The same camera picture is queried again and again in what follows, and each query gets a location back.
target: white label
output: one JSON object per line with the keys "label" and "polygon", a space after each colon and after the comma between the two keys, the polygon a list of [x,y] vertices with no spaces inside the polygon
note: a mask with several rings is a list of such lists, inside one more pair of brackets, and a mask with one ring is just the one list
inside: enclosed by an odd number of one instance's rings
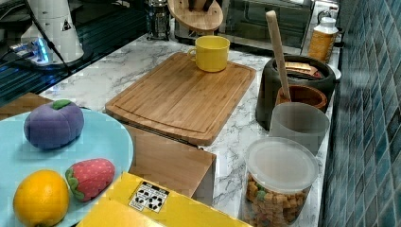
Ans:
{"label": "white label", "polygon": [[146,207],[156,213],[162,209],[168,197],[168,191],[151,183],[142,182],[133,195],[129,206],[142,211]]}

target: wooden spoon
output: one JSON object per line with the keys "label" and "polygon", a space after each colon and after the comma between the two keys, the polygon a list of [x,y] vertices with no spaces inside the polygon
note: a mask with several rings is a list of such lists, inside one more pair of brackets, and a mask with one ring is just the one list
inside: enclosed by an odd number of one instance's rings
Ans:
{"label": "wooden spoon", "polygon": [[285,98],[291,101],[291,96],[289,95],[287,70],[284,61],[283,47],[281,44],[280,30],[278,28],[277,17],[274,10],[266,12],[266,20],[268,21],[271,44],[273,46],[274,57],[277,62],[278,75],[280,76],[283,93]]}

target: wooden cutting board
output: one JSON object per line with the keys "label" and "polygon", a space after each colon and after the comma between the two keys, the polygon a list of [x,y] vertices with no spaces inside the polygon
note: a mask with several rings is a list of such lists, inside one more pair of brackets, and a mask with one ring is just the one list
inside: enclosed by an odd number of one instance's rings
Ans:
{"label": "wooden cutting board", "polygon": [[200,70],[176,53],[106,103],[106,113],[130,125],[208,146],[254,79],[233,62],[217,73]]}

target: kitchen counter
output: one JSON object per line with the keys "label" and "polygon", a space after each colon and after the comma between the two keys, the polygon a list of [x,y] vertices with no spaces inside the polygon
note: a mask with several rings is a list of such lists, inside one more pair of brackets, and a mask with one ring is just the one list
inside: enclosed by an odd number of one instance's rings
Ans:
{"label": "kitchen counter", "polygon": [[[148,41],[146,36],[123,46],[75,75],[40,93],[51,99],[68,98],[79,106],[104,112],[105,103],[144,76],[149,70],[190,45],[174,41]],[[245,174],[245,151],[253,141],[268,136],[255,120],[254,112],[262,70],[271,57],[230,51],[229,61],[254,68],[256,77],[240,100],[215,142],[204,150],[217,155],[213,206],[237,217]],[[332,100],[327,110],[331,119]],[[293,226],[318,226],[328,136],[317,155],[319,177],[312,185],[304,209]]]}

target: blue tile wall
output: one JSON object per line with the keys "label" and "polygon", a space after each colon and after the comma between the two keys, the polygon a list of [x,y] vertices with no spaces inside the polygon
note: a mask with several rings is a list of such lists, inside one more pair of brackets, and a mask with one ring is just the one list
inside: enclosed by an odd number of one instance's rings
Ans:
{"label": "blue tile wall", "polygon": [[357,1],[355,9],[340,59],[321,225],[401,227],[401,0]]}

